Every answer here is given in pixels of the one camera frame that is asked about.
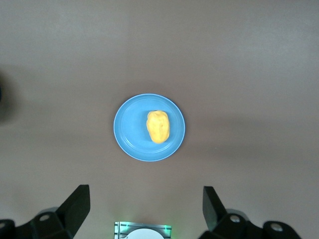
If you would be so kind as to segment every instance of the plate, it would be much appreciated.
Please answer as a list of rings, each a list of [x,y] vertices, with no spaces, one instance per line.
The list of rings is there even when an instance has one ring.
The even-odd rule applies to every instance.
[[[150,111],[164,111],[169,120],[169,137],[163,143],[154,143],[146,121]],[[159,161],[178,150],[185,136],[184,117],[174,102],[156,94],[141,94],[127,100],[114,119],[114,136],[129,156],[141,161]]]

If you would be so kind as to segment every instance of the yellow food item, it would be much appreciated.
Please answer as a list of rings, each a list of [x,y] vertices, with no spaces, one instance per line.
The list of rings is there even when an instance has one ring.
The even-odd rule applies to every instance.
[[[169,137],[169,120],[164,111],[151,111],[146,122],[151,139],[155,143],[163,143]]]

